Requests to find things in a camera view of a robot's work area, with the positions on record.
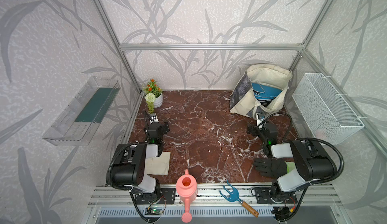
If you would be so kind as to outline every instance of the leaf patterned wallpaper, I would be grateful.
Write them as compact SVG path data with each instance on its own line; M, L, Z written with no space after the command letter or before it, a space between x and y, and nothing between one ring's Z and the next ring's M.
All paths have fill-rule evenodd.
M387 0L337 0L308 50L387 136ZM301 61L298 78L313 70ZM285 101L301 135L308 127L294 101ZM333 182L354 224L381 224L387 219L387 161L359 131L337 145L344 156L343 174Z
M1 0L0 223L79 223L138 93L91 0ZM43 133L90 76L121 90L88 146Z
M325 0L102 0L122 44L301 43ZM138 82L233 89L248 66L290 67L292 51L127 51Z

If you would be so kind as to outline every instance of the blue hand rake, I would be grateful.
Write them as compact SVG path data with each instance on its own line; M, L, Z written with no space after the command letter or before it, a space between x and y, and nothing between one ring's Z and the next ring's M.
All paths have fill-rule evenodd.
M221 191L219 191L220 195L223 196L226 200L228 200L229 202L234 202L234 201L239 201L242 206L244 208L246 208L246 210L248 210L251 214L253 214L255 217L258 217L259 213L254 210L253 207L251 207L248 203L242 201L240 198L239 198L239 192L238 190L232 186L228 180L227 180L227 184L233 189L232 191L229 191L228 189L226 189L226 187L223 185L223 189L225 189L229 194L230 196L229 197L226 197L224 194L222 194Z

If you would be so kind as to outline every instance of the artificial flower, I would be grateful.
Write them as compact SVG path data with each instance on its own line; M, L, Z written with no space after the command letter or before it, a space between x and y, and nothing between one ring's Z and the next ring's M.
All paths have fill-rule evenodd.
M145 96L145 100L148 102L154 102L156 100L156 96L153 93L148 93Z

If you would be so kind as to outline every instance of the white wire basket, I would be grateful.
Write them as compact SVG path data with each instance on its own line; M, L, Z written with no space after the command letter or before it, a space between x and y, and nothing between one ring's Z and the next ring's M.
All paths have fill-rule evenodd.
M339 144L364 127L321 73L304 74L292 97L315 138Z

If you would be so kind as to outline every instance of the white flower pot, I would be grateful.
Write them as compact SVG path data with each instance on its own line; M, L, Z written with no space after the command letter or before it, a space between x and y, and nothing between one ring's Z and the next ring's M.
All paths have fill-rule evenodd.
M161 93L161 95L158 96L158 97L156 98L156 100L154 100L154 102L153 102L154 108L160 107L161 105L162 105L162 93Z

